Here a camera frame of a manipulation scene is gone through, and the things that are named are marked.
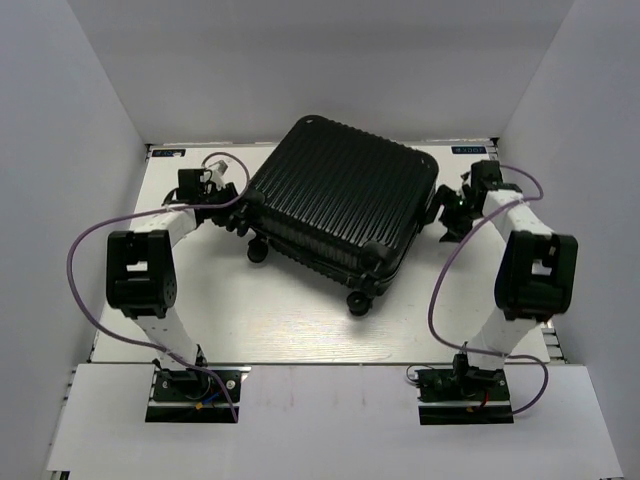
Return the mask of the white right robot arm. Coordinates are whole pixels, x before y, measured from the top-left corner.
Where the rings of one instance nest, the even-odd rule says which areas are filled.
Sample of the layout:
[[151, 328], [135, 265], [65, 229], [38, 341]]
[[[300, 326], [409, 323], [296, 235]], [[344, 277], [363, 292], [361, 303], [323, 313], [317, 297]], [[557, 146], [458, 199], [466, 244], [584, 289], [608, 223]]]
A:
[[441, 186], [437, 213], [442, 241], [456, 253], [472, 236], [493, 225], [505, 242], [493, 295], [495, 307], [479, 332], [457, 346], [451, 384], [461, 397], [477, 397], [499, 381], [505, 361], [538, 324], [565, 313], [571, 303], [578, 241], [547, 226], [531, 208], [541, 194], [527, 196], [504, 180], [504, 165], [471, 165], [457, 191]]

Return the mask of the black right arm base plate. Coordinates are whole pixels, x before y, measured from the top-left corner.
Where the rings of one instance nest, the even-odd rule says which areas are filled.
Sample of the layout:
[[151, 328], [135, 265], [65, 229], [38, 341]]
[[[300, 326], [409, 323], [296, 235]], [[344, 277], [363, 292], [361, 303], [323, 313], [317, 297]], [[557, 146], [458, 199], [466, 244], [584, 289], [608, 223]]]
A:
[[512, 424], [510, 391], [503, 370], [489, 381], [463, 378], [453, 368], [410, 365], [405, 375], [417, 389], [421, 426]]

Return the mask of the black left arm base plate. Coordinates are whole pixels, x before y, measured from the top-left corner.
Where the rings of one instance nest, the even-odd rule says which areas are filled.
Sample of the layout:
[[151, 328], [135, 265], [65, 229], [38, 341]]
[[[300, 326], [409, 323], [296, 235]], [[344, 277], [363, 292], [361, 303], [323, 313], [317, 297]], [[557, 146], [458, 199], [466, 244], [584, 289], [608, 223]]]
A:
[[146, 423], [234, 424], [239, 418], [242, 382], [251, 368], [214, 368], [233, 403], [210, 376], [154, 368], [146, 407]]

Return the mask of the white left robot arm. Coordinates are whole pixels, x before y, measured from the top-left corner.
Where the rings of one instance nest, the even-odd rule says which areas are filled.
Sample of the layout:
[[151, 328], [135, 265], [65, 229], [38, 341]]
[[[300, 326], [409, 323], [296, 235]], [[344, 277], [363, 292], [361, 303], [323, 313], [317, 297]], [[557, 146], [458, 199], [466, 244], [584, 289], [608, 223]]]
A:
[[144, 333], [144, 343], [156, 353], [161, 381], [190, 399], [205, 396], [211, 374], [205, 355], [187, 333], [175, 308], [178, 294], [173, 249], [211, 217], [213, 205], [236, 198], [233, 184], [224, 181], [228, 164], [182, 169], [178, 187], [160, 210], [143, 224], [114, 231], [107, 239], [106, 298]]

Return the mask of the black suitcase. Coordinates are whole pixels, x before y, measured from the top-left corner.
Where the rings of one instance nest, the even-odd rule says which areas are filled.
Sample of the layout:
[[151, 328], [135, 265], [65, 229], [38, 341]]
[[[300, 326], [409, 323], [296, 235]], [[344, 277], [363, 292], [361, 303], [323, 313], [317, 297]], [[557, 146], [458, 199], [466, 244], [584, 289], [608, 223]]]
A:
[[351, 315], [385, 293], [427, 222], [430, 154], [319, 115], [300, 118], [216, 223], [345, 286]]

